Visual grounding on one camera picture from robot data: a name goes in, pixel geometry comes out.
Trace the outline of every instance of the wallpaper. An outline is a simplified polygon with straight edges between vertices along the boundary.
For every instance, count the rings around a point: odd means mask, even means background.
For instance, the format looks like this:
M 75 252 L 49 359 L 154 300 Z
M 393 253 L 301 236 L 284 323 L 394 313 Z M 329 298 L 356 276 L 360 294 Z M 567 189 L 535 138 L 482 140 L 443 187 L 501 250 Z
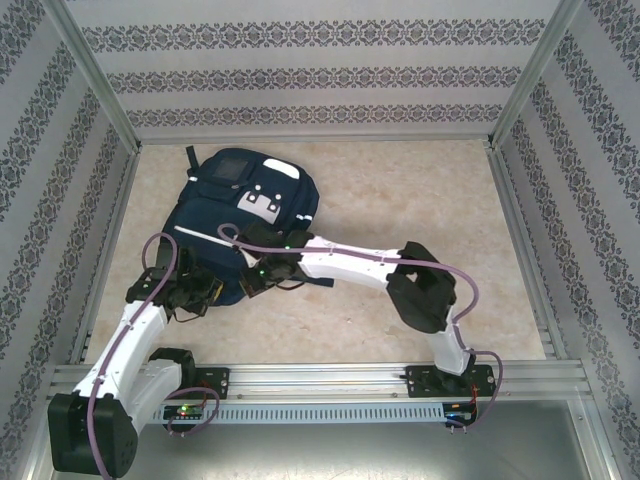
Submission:
M 638 18 L 631 1 L 585 2 L 502 145 L 623 478 L 640 478 Z
M 143 141 L 491 132 L 558 0 L 69 0 Z
M 0 6 L 0 478 L 23 468 L 70 349 L 128 154 L 42 5 Z

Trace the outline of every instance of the navy backpack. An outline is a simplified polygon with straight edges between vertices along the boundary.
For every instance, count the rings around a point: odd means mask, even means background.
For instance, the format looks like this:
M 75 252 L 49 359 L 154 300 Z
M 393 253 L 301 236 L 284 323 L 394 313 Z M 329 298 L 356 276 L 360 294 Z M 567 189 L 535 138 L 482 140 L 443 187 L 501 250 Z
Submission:
M 202 165 L 193 147 L 187 147 L 187 156 L 189 180 L 162 231 L 195 248 L 199 264 L 223 282 L 213 305 L 233 305 L 245 295 L 239 280 L 246 262 L 218 237 L 218 226 L 234 223 L 243 230 L 261 222 L 284 235 L 307 230 L 320 196 L 302 168 L 263 153 L 225 148 Z

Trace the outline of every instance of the marble floor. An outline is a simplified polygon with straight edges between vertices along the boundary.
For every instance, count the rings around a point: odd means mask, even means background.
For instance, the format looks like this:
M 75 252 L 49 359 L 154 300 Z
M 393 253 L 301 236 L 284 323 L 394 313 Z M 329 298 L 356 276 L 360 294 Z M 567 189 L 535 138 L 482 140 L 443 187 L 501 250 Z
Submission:
M 200 161 L 228 145 L 197 145 Z M 368 248 L 425 245 L 471 274 L 478 307 L 462 322 L 468 345 L 504 359 L 544 352 L 481 141 L 263 143 L 240 145 L 293 161 L 314 178 L 320 207 L 311 231 Z M 87 362 L 119 321 L 140 252 L 159 231 L 186 181 L 183 146 L 145 146 L 95 322 Z M 470 289 L 457 284 L 459 309 Z M 336 282 L 270 290 L 204 318 L 170 322 L 158 346 L 191 349 L 198 363 L 417 362 L 432 359 L 388 296 Z

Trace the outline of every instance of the purple cable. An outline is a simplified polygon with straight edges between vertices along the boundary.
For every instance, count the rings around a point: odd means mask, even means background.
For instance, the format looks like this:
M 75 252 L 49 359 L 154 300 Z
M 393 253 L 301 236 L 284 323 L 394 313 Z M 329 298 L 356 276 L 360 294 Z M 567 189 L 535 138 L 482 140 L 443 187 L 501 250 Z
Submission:
M 89 405 L 87 408 L 87 433 L 89 435 L 89 445 L 91 446 L 91 453 L 93 454 L 93 458 L 96 461 L 98 471 L 100 472 L 100 475 L 104 480 L 111 480 L 111 476 L 107 471 L 107 467 L 105 466 L 104 461 L 102 460 L 102 455 L 100 454 L 100 449 L 98 448 L 98 440 L 96 438 L 93 411 L 95 410 L 95 406 L 96 406 L 98 390 L 100 389 L 100 385 L 104 383 L 104 375 L 107 371 L 107 368 L 109 367 L 109 363 L 111 362 L 111 359 L 113 358 L 113 356 L 116 353 L 116 350 L 118 349 L 118 346 L 120 345 L 120 343 L 122 343 L 122 339 L 131 328 L 131 325 L 133 325 L 135 321 L 138 319 L 138 317 L 140 317 L 144 309 L 147 308 L 147 306 L 153 301 L 155 296 L 158 293 L 160 293 L 160 290 L 162 290 L 164 285 L 169 280 L 169 276 L 173 272 L 173 269 L 176 265 L 176 261 L 178 259 L 178 245 L 176 244 L 176 241 L 173 239 L 173 237 L 162 232 L 152 235 L 151 238 L 147 240 L 147 243 L 145 243 L 144 247 L 142 248 L 142 258 L 144 259 L 146 257 L 149 245 L 151 245 L 151 242 L 158 237 L 164 237 L 167 240 L 169 240 L 169 242 L 171 243 L 172 254 L 171 254 L 171 262 L 169 263 L 169 268 L 167 269 L 167 272 L 162 277 L 162 280 L 160 280 L 160 283 L 158 283 L 158 286 L 151 292 L 151 294 L 142 303 L 142 305 L 140 305 L 140 308 L 138 308 L 138 310 L 136 310 L 136 312 L 133 314 L 133 316 L 131 317 L 131 320 L 129 321 L 129 325 L 127 325 L 125 328 L 122 329 L 120 334 L 116 337 L 115 341 L 113 342 L 113 345 L 111 345 L 111 348 L 107 352 L 107 355 L 105 356 L 104 361 L 102 362 L 102 365 L 100 365 L 100 369 L 98 370 L 98 375 L 96 376 L 96 380 L 93 383 L 93 389 L 91 390 L 91 395 L 89 397 Z
M 371 260 L 374 262 L 380 262 L 380 263 L 392 263 L 392 264 L 398 264 L 398 265 L 412 265 L 412 266 L 417 266 L 417 267 L 427 267 L 427 268 L 434 268 L 437 270 L 444 270 L 445 272 L 450 272 L 450 273 L 455 273 L 456 275 L 458 275 L 459 277 L 463 278 L 471 287 L 471 290 L 473 291 L 473 298 L 471 299 L 471 302 L 469 302 L 469 305 L 466 306 L 466 308 L 464 308 L 460 313 L 458 313 L 457 315 L 455 315 L 453 317 L 453 319 L 451 320 L 451 324 L 453 325 L 453 331 L 455 332 L 456 335 L 456 340 L 458 341 L 458 344 L 460 345 L 460 348 L 462 348 L 462 350 L 464 350 L 467 353 L 470 354 L 474 354 L 474 355 L 490 355 L 492 357 L 494 357 L 498 363 L 498 380 L 496 382 L 496 389 L 493 392 L 493 396 L 491 397 L 491 399 L 489 400 L 489 403 L 487 404 L 487 408 L 485 409 L 484 413 L 482 414 L 482 416 L 476 420 L 472 425 L 470 425 L 469 427 L 466 428 L 465 432 L 467 430 L 471 430 L 473 428 L 475 428 L 479 423 L 481 423 L 480 421 L 484 421 L 484 418 L 487 416 L 487 413 L 489 413 L 492 409 L 493 406 L 496 402 L 496 398 L 498 397 L 498 392 L 500 391 L 500 387 L 502 386 L 502 377 L 504 374 L 504 365 L 502 364 L 502 359 L 498 356 L 497 353 L 489 351 L 489 350 L 473 350 L 472 348 L 467 348 L 467 346 L 464 344 L 464 341 L 462 340 L 462 335 L 460 334 L 460 326 L 458 325 L 458 323 L 460 322 L 460 319 L 462 317 L 464 317 L 465 315 L 467 315 L 469 312 L 471 312 L 471 310 L 473 310 L 476 305 L 478 304 L 478 300 L 480 298 L 480 290 L 478 289 L 478 284 L 473 280 L 473 278 L 471 278 L 471 276 L 469 276 L 467 273 L 463 272 L 462 270 L 457 269 L 456 267 L 452 267 L 450 265 L 444 265 L 442 263 L 437 263 L 437 262 L 428 262 L 426 260 L 408 260 L 408 259 L 404 259 L 404 258 L 388 258 L 388 257 L 381 257 L 378 255 L 371 255 L 369 253 L 362 253 L 362 252 L 357 252 L 354 250 L 349 250 L 347 248 L 331 248 L 331 247 L 304 247 L 304 248 L 274 248 L 274 247 L 259 247 L 257 245 L 250 245 L 248 243 L 244 243 L 244 242 L 240 242 L 234 238 L 231 238 L 230 236 L 228 236 L 226 233 L 224 233 L 225 229 L 231 229 L 234 231 L 234 233 L 236 235 L 240 234 L 240 229 L 234 225 L 233 223 L 223 223 L 222 225 L 220 225 L 218 227 L 218 236 L 222 239 L 225 240 L 229 243 L 231 243 L 232 245 L 235 245 L 237 247 L 240 248 L 244 248 L 245 250 L 249 250 L 249 251 L 253 251 L 253 252 L 258 252 L 258 253 L 329 253 L 329 254 L 338 254 L 338 255 L 348 255 L 351 257 L 356 257 L 356 258 L 362 258 L 364 260 Z M 448 420 L 450 423 L 453 424 L 458 424 L 459 422 L 456 422 L 455 420 Z
M 173 421 L 176 418 L 179 418 L 179 417 L 171 417 L 169 419 L 169 423 L 167 424 L 167 430 L 169 431 L 169 435 L 172 435 L 172 436 L 173 435 L 179 435 L 180 437 L 186 437 L 188 435 L 193 435 L 194 433 L 199 432 L 204 427 L 209 425 L 213 421 L 213 419 L 218 415 L 218 410 L 220 410 L 220 395 L 218 395 L 218 392 L 216 392 L 212 388 L 207 388 L 207 387 L 183 388 L 182 390 L 176 390 L 171 395 L 169 395 L 167 398 L 165 398 L 165 400 L 168 400 L 168 399 L 173 398 L 173 397 L 178 397 L 178 396 L 184 395 L 186 393 L 193 393 L 193 392 L 202 392 L 202 393 L 205 393 L 205 394 L 209 393 L 209 394 L 213 395 L 214 398 L 216 399 L 216 408 L 213 409 L 213 413 L 211 414 L 211 416 L 209 418 L 207 418 L 204 422 L 199 423 L 198 425 L 196 425 L 195 427 L 193 427 L 191 430 L 189 430 L 187 432 L 176 432 L 176 431 L 172 430 L 171 429 L 171 425 L 173 424 Z

